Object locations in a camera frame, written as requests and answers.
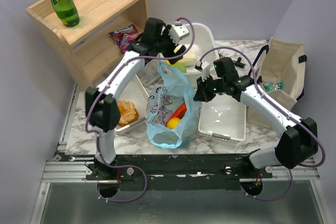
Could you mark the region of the green lettuce toy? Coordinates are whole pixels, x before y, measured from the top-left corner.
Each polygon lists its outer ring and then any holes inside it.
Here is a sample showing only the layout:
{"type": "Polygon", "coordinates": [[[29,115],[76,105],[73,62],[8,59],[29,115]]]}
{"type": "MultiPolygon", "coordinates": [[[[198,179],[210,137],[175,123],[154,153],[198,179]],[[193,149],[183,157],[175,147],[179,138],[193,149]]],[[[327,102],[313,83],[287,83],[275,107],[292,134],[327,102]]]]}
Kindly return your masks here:
{"type": "Polygon", "coordinates": [[[186,68],[182,63],[175,63],[170,65],[172,68],[178,69],[179,71],[181,71],[182,73],[186,73],[186,68]]]}

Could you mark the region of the yellow cabbage toy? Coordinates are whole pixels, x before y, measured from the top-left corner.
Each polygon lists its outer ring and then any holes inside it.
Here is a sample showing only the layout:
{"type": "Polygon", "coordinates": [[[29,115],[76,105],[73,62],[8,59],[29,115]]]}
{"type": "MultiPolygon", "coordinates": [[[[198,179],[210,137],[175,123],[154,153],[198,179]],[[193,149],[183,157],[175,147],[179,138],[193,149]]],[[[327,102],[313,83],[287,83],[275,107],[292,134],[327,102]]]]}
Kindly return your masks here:
{"type": "Polygon", "coordinates": [[[195,53],[187,53],[183,56],[183,58],[179,61],[177,61],[175,64],[170,64],[168,60],[165,61],[166,64],[172,67],[177,67],[177,66],[184,66],[184,67],[189,67],[189,66],[194,66],[197,62],[197,56],[195,53]]]}

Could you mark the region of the light blue plastic grocery bag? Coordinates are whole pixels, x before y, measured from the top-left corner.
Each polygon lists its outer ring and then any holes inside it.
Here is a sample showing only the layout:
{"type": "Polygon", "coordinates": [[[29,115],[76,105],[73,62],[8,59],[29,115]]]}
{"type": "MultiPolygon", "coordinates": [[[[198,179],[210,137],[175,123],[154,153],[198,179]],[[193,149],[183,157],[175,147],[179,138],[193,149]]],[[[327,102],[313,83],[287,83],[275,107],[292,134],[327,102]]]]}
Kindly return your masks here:
{"type": "Polygon", "coordinates": [[[195,91],[186,76],[164,61],[157,71],[163,84],[151,91],[146,105],[146,133],[151,144],[168,149],[188,148],[196,138],[201,103],[194,101],[195,91]],[[177,126],[167,123],[175,118],[178,108],[186,105],[186,111],[177,126]]]}

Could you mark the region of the yellow lemon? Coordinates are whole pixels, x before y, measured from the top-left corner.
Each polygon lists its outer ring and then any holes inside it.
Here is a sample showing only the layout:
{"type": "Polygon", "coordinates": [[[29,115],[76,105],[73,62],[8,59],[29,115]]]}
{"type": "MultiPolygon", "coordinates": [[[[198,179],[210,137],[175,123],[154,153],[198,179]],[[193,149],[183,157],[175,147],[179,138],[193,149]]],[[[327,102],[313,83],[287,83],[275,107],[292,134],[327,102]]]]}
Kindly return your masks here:
{"type": "Polygon", "coordinates": [[[181,121],[180,118],[171,118],[167,124],[166,127],[170,128],[170,129],[174,129],[178,126],[179,122],[181,121]]]}

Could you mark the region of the orange bread slice toy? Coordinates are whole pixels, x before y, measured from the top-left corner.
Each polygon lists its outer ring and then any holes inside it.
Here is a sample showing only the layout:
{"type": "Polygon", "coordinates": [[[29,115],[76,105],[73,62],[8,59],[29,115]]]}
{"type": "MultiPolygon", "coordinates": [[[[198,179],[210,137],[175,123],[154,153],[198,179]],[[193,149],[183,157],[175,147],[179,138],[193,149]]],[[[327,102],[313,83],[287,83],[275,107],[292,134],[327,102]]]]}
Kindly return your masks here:
{"type": "Polygon", "coordinates": [[[120,100],[118,101],[118,109],[121,114],[120,121],[118,123],[120,127],[129,125],[139,119],[139,113],[133,102],[120,100]]]}

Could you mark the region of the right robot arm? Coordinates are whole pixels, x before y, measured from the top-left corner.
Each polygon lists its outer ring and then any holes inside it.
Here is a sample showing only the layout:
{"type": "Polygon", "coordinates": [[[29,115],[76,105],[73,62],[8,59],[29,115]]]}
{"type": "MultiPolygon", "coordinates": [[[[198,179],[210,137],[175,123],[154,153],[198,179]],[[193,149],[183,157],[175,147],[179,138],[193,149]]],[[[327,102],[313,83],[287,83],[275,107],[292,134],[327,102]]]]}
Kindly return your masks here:
{"type": "Polygon", "coordinates": [[[194,101],[209,102],[217,94],[226,94],[251,107],[267,119],[280,140],[275,147],[248,154],[246,164],[255,169],[284,166],[292,169],[318,151],[317,124],[312,118],[302,119],[292,114],[254,84],[250,76],[240,77],[233,61],[220,58],[213,62],[217,78],[211,76],[210,65],[197,61],[195,69],[201,72],[194,101]]]}

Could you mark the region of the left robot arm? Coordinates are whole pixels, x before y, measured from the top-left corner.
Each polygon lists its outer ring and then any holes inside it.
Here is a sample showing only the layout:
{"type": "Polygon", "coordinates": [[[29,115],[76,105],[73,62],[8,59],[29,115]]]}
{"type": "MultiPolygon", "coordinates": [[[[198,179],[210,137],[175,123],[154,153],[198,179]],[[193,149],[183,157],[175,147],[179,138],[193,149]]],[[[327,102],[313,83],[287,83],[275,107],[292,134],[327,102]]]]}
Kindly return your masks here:
{"type": "Polygon", "coordinates": [[[117,67],[105,81],[85,92],[86,125],[88,133],[96,133],[96,159],[110,165],[116,157],[114,129],[121,118],[117,101],[133,77],[151,60],[169,60],[175,63],[188,51],[184,46],[178,51],[179,42],[188,36],[195,36],[192,23],[183,25],[183,17],[173,25],[167,25],[158,18],[149,18],[145,28],[132,41],[117,67]]]}

